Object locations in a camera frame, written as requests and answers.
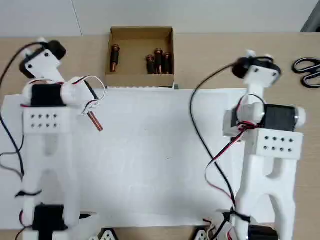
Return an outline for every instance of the white plastic part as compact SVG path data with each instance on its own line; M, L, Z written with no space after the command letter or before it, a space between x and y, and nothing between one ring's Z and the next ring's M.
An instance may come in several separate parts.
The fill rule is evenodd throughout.
M65 104L81 106L83 109L86 103L94 100L95 98L84 81L80 81L77 84L72 84L81 78L82 77L77 76L63 84L61 97Z
M307 121L307 114L306 114L306 110L302 107L296 107L296 124L295 127L296 128L301 128L303 125L305 125L306 121Z
M25 107L23 116L27 161L22 190L27 193L38 192L42 175L45 172L55 172L64 194L65 224L68 227L75 226L80 215L79 186L72 144L76 115L68 107ZM37 204L39 202L36 197L24 197L24 224L32 224Z
M258 128L246 140L236 211L251 216L258 200L269 195L275 212L275 229L281 240L292 240L296 204L294 188L303 135L298 132ZM274 159L273 171L264 175L265 161ZM248 237L249 223L233 216L238 240Z
M249 57L254 58L254 57L256 56L256 52L253 51L253 50L248 49L248 50L245 51L245 52L246 52L245 56L246 56L247 58L249 58Z
M62 101L67 104L67 105L76 105L78 103L77 99L77 91L75 86L72 85L72 80L65 82L61 86L61 92L60 96L62 98Z
M100 240L116 240L114 234L110 230L106 230Z
M29 106L31 104L31 98L32 98L32 84L27 84L24 86L22 90L22 96L23 96L23 102L22 104L25 104Z
M25 64L25 68L35 78L49 79L53 81L52 83L65 81L57 69L59 66L60 61L48 49Z
M253 144L250 151L259 157L298 160L301 157L303 138L304 135L300 132L259 128L250 133Z
M241 105L237 111L238 120L250 121L258 124L265 115L265 106L263 102Z
M48 42L43 36L39 37L36 41L38 43L47 43Z
M205 230L199 230L193 240L208 240Z
M68 107L25 107L25 134L68 134L72 132L74 111Z
M264 89L269 88L279 78L280 73L276 70L261 67L251 66L244 77L244 84L248 85L247 93L255 94L263 98Z

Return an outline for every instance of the black cable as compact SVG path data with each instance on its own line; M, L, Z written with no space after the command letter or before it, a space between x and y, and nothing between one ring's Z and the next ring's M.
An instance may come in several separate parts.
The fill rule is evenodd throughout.
M20 236L20 234L22 234L22 232L26 229L26 227L22 228L15 236L14 240L18 240L18 237Z
M227 70L228 68L231 68L235 65L235 63L231 63L231 64L228 64L222 68L220 68L219 70L213 72L212 74L210 74L209 76L207 76L193 91L191 97L190 97L190 102L189 102L189 114L190 114L190 117L191 117L191 120L192 120L192 124L194 126L194 129L196 131L196 134L198 135L199 139L201 140L202 142L202 145L204 146L206 152L208 153L208 155L210 156L211 160L214 158L213 154L211 153L210 149L208 148L204 138L202 137L200 131L199 131L199 128L196 124L196 121L195 121L195 118L194 118L194 114L193 114L193 110L192 110L192 105L193 105L193 101L194 101L194 98L195 98L195 95L196 93L198 92L198 90L207 82L209 81L211 78L213 78L214 76L218 75L219 73ZM235 194L234 194L234 191L231 187L231 184L227 178L227 176L225 175L225 173L223 172L223 170L220 168L219 164L215 161L214 162L214 165L215 167L218 169L220 175L222 176L223 180L225 181L228 189L229 189L229 192L230 192L230 196L231 196L231 200L232 200L232 203L234 206L236 206L236 199L235 199Z
M224 226L226 225L227 220L223 220L223 222L221 223L221 225L219 226L218 230L214 233L214 235L212 236L212 239L215 240L219 234L221 233L222 229L224 228Z
M46 42L32 42L32 43L29 43L29 44L21 47L21 48L13 55L13 57L11 58L11 60L10 60L9 63L7 64L7 66L5 67L3 73L2 73L2 75L1 75L1 77L0 77L0 89L1 89L1 85L2 85L2 83L3 83L3 81L4 81L4 78L5 78L6 74L8 73L9 68L11 67L11 65L13 64L13 62L16 60L16 58L22 53L23 50L25 50L26 48L35 46L35 45L41 45L41 46L43 46L44 48L48 48L48 43L46 43ZM21 169L21 175L22 175L22 177L23 177L23 176L25 175L25 169L24 169L24 162L23 162L21 153L20 153L20 150L18 149L18 146L17 146L17 143L16 143L15 139L13 138L11 132L9 131L7 125L5 124L4 119L2 118L1 111L0 111L0 122L1 122L4 130L6 131L8 137L10 138L10 141L12 142L12 144L13 144L13 146L14 146L15 153L18 155L19 163L20 163L20 169Z
M21 145L20 145L20 147L19 147L19 149L18 149L19 152L20 152L21 149L23 148L24 143L25 143L25 135L22 135ZM14 154L17 154L17 152L16 152L16 151L3 152L3 153L0 154L0 158L1 158L2 156L5 156L5 155L14 155ZM17 169L15 169L15 168L12 168L12 167L8 167L8 166L3 165L3 164L1 163L1 161L0 161L0 168L5 169L5 170L12 171L12 172L16 173L21 180L23 179L23 176L22 176L21 172L19 172L19 171L18 171Z

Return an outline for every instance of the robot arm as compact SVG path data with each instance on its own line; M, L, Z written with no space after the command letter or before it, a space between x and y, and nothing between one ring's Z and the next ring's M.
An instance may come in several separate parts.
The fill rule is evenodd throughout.
M280 77L281 70L270 56L261 59L240 58L232 69L248 85L246 95L237 106L227 110L223 133L235 137L240 133L239 123L251 123L257 128L243 135L245 141L242 178L236 195L235 211L251 216L258 200L269 195L275 211L275 229L281 240L293 238L296 205L294 186L297 162L301 157L303 134L295 132L306 121L301 107L267 104L264 88L271 87ZM263 174L265 162L274 161L270 175ZM237 215L230 219L234 227L233 240L257 239L252 225ZM264 232L265 237L274 235Z
M24 60L20 63L20 71L29 81L23 89L23 106L72 106L78 109L78 113L87 114L99 131L102 125L92 112L100 100L106 95L103 82L96 76L74 77L65 81L58 71L60 60L66 55L66 49L56 40L46 42L44 38L39 39L46 43L47 48L41 47L33 53L25 49L22 53ZM95 78L102 85L103 96L98 98L87 79Z

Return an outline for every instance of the white styrofoam board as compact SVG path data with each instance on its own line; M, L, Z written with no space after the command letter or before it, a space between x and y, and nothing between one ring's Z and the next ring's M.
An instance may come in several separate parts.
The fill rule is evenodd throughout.
M71 0L2 0L0 37L81 36Z
M243 89L202 90L195 99L196 120L214 153L229 141L222 136L224 111L243 93ZM209 158L191 124L190 94L191 90L109 89L95 111L103 132L87 117L79 117L74 141L83 211L98 212L106 226L149 227L200 225L214 209L230 208L228 198L204 181ZM3 118L18 144L22 131L20 97L6 96L2 107ZM0 132L0 152L13 151L2 127ZM239 144L219 159L235 190L240 184L242 152ZM19 167L17 156L6 156L2 162ZM214 167L208 176L226 188ZM19 228L22 200L14 199L21 187L19 178L0 169L0 181L8 183L0 185L0 228ZM49 185L54 192L48 191ZM43 179L42 188L45 203L61 202L53 174ZM253 216L259 222L272 222L270 201L266 198L261 203Z
M176 33L300 32L318 0L73 0L84 35L111 26L173 26Z

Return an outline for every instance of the white foam board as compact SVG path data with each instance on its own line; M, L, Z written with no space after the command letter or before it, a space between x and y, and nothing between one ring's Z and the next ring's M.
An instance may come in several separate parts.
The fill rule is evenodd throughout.
M150 227L201 225L216 209L229 209L230 200L204 180L210 161L189 116L191 90L117 89L107 92L95 114L104 130L98 132L86 116L78 118L74 135L81 209L99 213L106 226ZM243 89L201 90L194 101L194 115L213 153L228 143L223 137L223 114L244 94ZM2 114L20 144L21 96L6 96ZM0 128L0 152L13 151ZM219 163L237 191L240 185L243 144L227 151ZM17 156L2 162L19 167ZM227 189L217 170L209 179ZM19 178L0 169L0 228L20 228L18 214L22 199ZM61 203L62 192L54 174L41 181L44 203ZM266 198L253 216L272 222Z

